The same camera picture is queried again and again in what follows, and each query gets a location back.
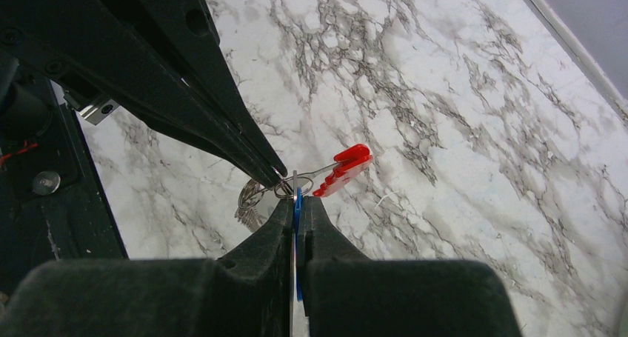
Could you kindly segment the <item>metal keyring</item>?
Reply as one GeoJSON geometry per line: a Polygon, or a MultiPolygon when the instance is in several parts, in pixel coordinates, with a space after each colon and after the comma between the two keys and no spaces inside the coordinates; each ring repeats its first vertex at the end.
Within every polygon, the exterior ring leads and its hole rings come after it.
{"type": "Polygon", "coordinates": [[[330,174],[332,170],[333,167],[328,166],[306,173],[293,173],[280,181],[272,191],[279,199],[293,198],[298,188],[301,189],[303,194],[309,193],[313,191],[317,178],[324,174],[330,174]]]}

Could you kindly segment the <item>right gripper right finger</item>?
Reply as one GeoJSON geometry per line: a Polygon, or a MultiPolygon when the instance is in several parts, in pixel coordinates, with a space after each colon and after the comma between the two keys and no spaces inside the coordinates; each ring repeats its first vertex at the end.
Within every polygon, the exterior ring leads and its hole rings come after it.
{"type": "Polygon", "coordinates": [[[312,336],[519,336],[507,291],[469,260],[374,260],[305,196],[299,276],[312,336]]]}

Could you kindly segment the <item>red key tag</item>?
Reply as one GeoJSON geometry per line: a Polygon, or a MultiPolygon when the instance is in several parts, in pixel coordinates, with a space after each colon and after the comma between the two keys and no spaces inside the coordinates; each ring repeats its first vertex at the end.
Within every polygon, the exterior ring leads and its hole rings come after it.
{"type": "Polygon", "coordinates": [[[313,196],[323,198],[338,192],[372,163],[373,155],[367,145],[356,144],[335,155],[333,160],[335,166],[331,174],[313,191],[313,196]]]}

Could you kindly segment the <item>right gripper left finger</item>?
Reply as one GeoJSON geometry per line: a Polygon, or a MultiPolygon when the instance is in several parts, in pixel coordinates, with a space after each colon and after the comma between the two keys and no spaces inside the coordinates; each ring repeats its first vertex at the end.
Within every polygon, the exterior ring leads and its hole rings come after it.
{"type": "Polygon", "coordinates": [[[294,204],[219,259],[71,259],[30,272],[3,336],[290,336],[294,204]]]}

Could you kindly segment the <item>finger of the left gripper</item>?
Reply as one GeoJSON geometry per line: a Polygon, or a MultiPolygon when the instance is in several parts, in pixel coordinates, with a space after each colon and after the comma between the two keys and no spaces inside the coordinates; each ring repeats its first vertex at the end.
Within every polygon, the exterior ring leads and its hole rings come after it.
{"type": "Polygon", "coordinates": [[[181,121],[169,120],[159,96],[150,128],[225,159],[253,178],[278,178],[287,168],[249,110],[220,49],[206,0],[99,0],[180,81],[187,93],[181,121]]]}
{"type": "Polygon", "coordinates": [[[182,119],[184,85],[99,0],[1,0],[1,46],[83,104],[103,96],[150,119],[164,96],[177,102],[168,119],[182,119]]]}

